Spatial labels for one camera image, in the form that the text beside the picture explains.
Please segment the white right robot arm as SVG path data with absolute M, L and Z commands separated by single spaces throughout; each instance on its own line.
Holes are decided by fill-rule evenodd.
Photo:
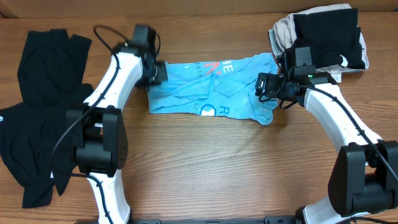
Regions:
M 304 107 L 338 153 L 325 198 L 292 216 L 267 217 L 265 223 L 352 223 L 397 208 L 397 141 L 385 141 L 369 129 L 330 74 L 260 73 L 255 90 L 262 103 L 276 98 Z

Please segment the light blue t-shirt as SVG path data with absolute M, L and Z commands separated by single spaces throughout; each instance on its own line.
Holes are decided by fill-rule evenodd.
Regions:
M 260 73 L 275 74 L 278 69 L 272 53 L 219 62 L 168 63 L 168 79 L 149 88 L 149 112 L 253 119 L 268 125 L 277 100 L 259 102 L 255 85 Z

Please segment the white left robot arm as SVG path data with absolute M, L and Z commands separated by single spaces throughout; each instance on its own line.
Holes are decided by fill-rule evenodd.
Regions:
M 113 48 L 109 67 L 95 91 L 67 112 L 72 137 L 70 159 L 87 179 L 99 211 L 98 223 L 130 223 L 121 170 L 128 153 L 123 109 L 136 86 L 167 79 L 165 63 L 157 61 L 157 44 L 129 41 Z

